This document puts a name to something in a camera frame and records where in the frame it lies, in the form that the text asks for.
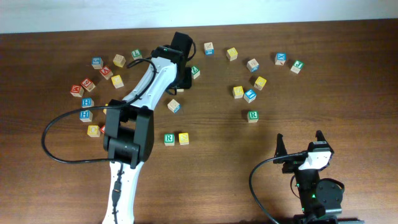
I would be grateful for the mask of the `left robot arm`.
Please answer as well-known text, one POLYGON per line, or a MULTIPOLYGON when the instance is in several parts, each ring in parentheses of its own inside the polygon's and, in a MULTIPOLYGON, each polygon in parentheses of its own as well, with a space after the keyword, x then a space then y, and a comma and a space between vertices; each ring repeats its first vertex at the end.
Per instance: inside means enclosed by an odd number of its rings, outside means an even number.
POLYGON ((176 32, 171 44, 157 47, 137 86, 121 101, 111 100, 106 113, 104 149, 110 159, 111 185, 104 223, 134 223, 139 173, 154 145, 154 109, 164 92, 192 85, 193 39, 176 32))

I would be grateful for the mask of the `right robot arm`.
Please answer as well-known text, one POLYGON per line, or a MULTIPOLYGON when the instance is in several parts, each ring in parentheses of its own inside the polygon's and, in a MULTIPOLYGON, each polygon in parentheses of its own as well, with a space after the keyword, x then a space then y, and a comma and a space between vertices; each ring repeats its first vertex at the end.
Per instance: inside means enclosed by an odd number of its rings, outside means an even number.
POLYGON ((275 163, 283 165, 284 174, 295 177, 303 212, 294 216, 295 223, 337 223, 345 186, 334 179, 320 178, 319 172, 330 165, 334 150, 320 130, 315 137, 317 140, 310 142, 306 151, 293 155, 287 153, 283 135, 278 134, 275 163))

